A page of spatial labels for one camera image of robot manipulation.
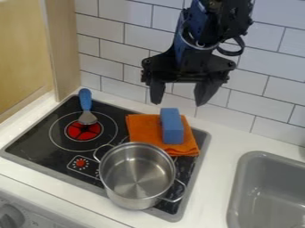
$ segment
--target stove knob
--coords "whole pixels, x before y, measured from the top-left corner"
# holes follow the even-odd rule
[[[0,228],[20,228],[25,222],[23,214],[11,205],[0,208]]]
[[[86,161],[83,159],[77,160],[76,166],[77,167],[84,167],[86,165]]]

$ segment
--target stovetop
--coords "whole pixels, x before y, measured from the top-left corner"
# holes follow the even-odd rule
[[[106,143],[118,145],[129,142],[125,117],[135,112],[97,101],[93,101],[92,112],[97,116],[98,122],[92,126],[80,125],[77,121],[82,113],[79,99],[71,96],[28,132],[5,147],[1,155],[106,197],[98,175],[99,163],[93,158],[93,151],[98,150],[97,157],[101,158],[110,149],[99,149]],[[201,155],[173,158],[177,167],[177,179],[187,185],[185,197],[177,203],[161,201],[145,212],[170,222],[182,218],[208,146],[206,133],[194,129],[193,132],[202,149]],[[173,184],[167,197],[174,199],[182,190],[181,185]]]

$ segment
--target white countertop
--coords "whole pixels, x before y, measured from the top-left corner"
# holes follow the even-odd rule
[[[159,113],[159,108],[102,92],[93,91],[93,98],[143,113]],[[52,93],[45,94],[7,119],[0,125],[0,148],[57,104]],[[140,211],[118,208],[109,199],[1,158],[0,182],[6,184],[5,187],[0,186],[0,189],[5,188],[88,227],[227,228],[227,205],[235,169],[238,159],[244,153],[266,151],[289,159],[305,160],[304,148],[196,118],[188,118],[188,121],[191,126],[210,133],[211,142],[185,215],[178,223],[169,223]]]

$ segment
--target sink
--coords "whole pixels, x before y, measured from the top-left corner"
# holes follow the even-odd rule
[[[305,227],[305,164],[260,151],[243,155],[235,175],[227,225]]]

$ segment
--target metal pot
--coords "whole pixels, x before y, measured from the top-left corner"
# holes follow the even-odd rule
[[[112,149],[100,161],[96,153],[105,146]],[[158,147],[142,142],[105,144],[95,150],[94,158],[100,162],[99,174],[108,197],[123,208],[142,210],[160,200],[175,203],[183,198],[186,186],[176,179],[175,163]],[[175,181],[184,187],[184,193],[177,199],[165,199]]]

